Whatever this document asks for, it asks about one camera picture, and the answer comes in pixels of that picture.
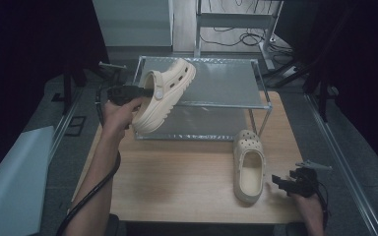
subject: wooden table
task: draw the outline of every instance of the wooden table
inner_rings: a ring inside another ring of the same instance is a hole
[[[273,111],[261,137],[267,161],[265,187],[255,205],[244,204],[233,193],[232,142],[136,141],[130,129],[119,146],[122,162],[114,176],[111,213],[122,220],[155,222],[279,224],[300,220],[293,201],[272,183],[272,174],[285,178],[302,158],[279,95],[269,92],[269,96]],[[254,111],[257,124],[264,114]]]

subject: crocs shoe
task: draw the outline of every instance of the crocs shoe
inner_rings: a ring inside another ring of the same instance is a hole
[[[144,89],[153,89],[153,97],[144,97],[132,125],[140,134],[156,130],[177,103],[183,92],[195,78],[196,69],[179,58],[167,71],[149,71],[144,80]]]
[[[234,138],[234,194],[248,204],[256,203],[263,190],[266,160],[259,137],[242,130]]]

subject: gray floor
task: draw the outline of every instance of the gray floor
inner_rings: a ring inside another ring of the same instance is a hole
[[[178,23],[186,23],[184,20],[175,16]],[[178,26],[176,32],[188,33],[187,29],[182,30]],[[134,49],[108,48],[111,63],[129,67],[130,78],[134,75],[137,67],[138,57],[146,56],[177,56],[187,57],[193,54],[193,43],[191,36],[175,34],[175,52],[149,50],[136,51]],[[266,67],[261,60],[257,48],[254,49],[225,49],[215,46],[204,47],[207,51],[204,57],[220,58],[256,58],[259,59],[262,73],[266,73]],[[84,130],[79,137],[63,137],[60,146],[55,152],[48,169],[48,178],[45,194],[44,209],[41,221],[41,230],[38,235],[54,235],[58,225],[63,220],[66,210],[70,205],[72,196],[76,189],[83,165],[88,156],[91,143],[95,136],[98,119],[95,110],[95,90],[97,89],[100,78],[95,74],[87,72],[88,82],[84,88],[76,89],[82,92],[78,99],[78,105],[74,116],[86,116]],[[269,84],[279,80],[279,77],[266,79]],[[292,131],[295,135],[297,144],[303,159],[311,159],[315,162],[332,165],[334,170],[331,172],[319,171],[319,180],[327,187],[329,193],[329,209],[331,217],[327,227],[327,235],[372,235],[362,217],[362,211],[356,204],[356,199],[347,185],[346,178],[341,168],[336,163],[330,147],[327,144],[323,133],[314,117],[313,110],[302,92],[302,85],[306,78],[301,78],[282,88],[275,88],[283,101],[287,118],[290,122]],[[26,126],[25,130],[52,125],[57,127],[62,118],[63,103],[52,102],[54,93],[63,93],[63,81],[61,77],[49,81],[45,88],[45,95],[40,106]],[[337,144],[342,149],[343,155],[349,164],[352,173],[362,187],[365,197],[371,204],[378,218],[378,157],[371,149],[369,144],[349,123],[348,119],[342,114],[333,100],[329,100],[327,106],[328,126],[335,136]],[[75,133],[76,128],[68,128],[66,133]],[[243,235],[255,235],[254,232]],[[277,225],[274,235],[285,235],[284,225]]]

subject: floor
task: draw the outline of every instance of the floor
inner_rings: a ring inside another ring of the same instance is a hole
[[[189,36],[179,37],[178,34],[182,32],[194,35],[190,30],[179,27],[181,26],[179,22],[184,23],[185,27],[190,26],[193,28],[194,26],[190,25],[187,19],[179,18],[184,14],[178,14],[178,10],[182,8],[177,6],[181,6],[179,4],[184,2],[189,1],[175,1],[174,40],[176,43],[173,46],[174,51],[142,52],[130,50],[118,52],[109,50],[111,63],[131,65],[127,76],[132,78],[138,55],[191,56],[194,40]],[[213,6],[217,7],[217,9],[221,7],[221,1],[211,2],[216,3]],[[242,6],[246,5],[246,8],[248,8],[250,1],[241,2]],[[225,36],[216,40],[227,38],[230,37]],[[204,43],[204,49],[204,57],[258,59],[261,65],[261,72],[265,74],[267,71],[266,67],[263,66],[264,63],[257,47],[237,49],[227,46],[219,48],[214,45],[214,47],[208,48],[207,43]],[[77,102],[72,109],[73,120],[77,120],[79,117],[86,117],[84,127],[79,136],[71,136],[78,133],[77,127],[67,127],[65,135],[62,136],[60,144],[52,156],[52,161],[48,168],[41,229],[37,235],[54,235],[58,225],[63,220],[98,126],[95,91],[101,79],[92,72],[86,71],[86,74],[88,78],[87,85],[84,88],[74,89],[74,97]],[[265,78],[265,83],[271,85],[280,79],[281,75],[268,77]],[[367,219],[369,221],[372,220],[372,222],[378,220],[378,157],[365,139],[349,123],[333,100],[329,100],[327,105],[328,123],[320,124],[312,106],[314,96],[311,94],[309,96],[310,99],[308,99],[309,97],[302,91],[301,87],[305,80],[306,76],[282,88],[273,88],[273,90],[277,91],[281,96],[287,118],[303,159],[311,159],[317,163],[333,166],[332,171],[318,171],[319,181],[326,186],[329,193],[331,217],[326,230],[327,235],[376,235],[373,229],[367,226]],[[45,95],[25,131],[50,125],[57,128],[60,120],[66,119],[66,116],[62,116],[63,103],[51,101],[55,93],[63,94],[62,77],[54,78],[47,83]],[[345,164],[346,167],[349,167],[349,173],[345,171]],[[358,193],[362,193],[362,196],[355,193],[355,187],[357,192],[358,190],[361,191]],[[373,213],[370,210],[367,211],[367,208],[361,207],[367,205],[371,207]],[[248,228],[248,225],[245,228],[246,231],[238,235],[255,235],[252,231],[253,229]],[[284,230],[285,225],[276,225],[272,234],[284,236],[286,235]]]

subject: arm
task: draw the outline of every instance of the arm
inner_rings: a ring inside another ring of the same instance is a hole
[[[104,120],[99,143],[87,175],[73,200],[74,207],[113,168],[118,146],[125,136],[125,128],[131,123],[140,98],[119,107],[112,102],[104,106]],[[112,197],[112,179],[78,212],[67,226],[66,235],[103,235],[109,218]]]
[[[306,225],[308,236],[324,236],[323,212],[320,200],[316,194],[309,198],[289,193]]]

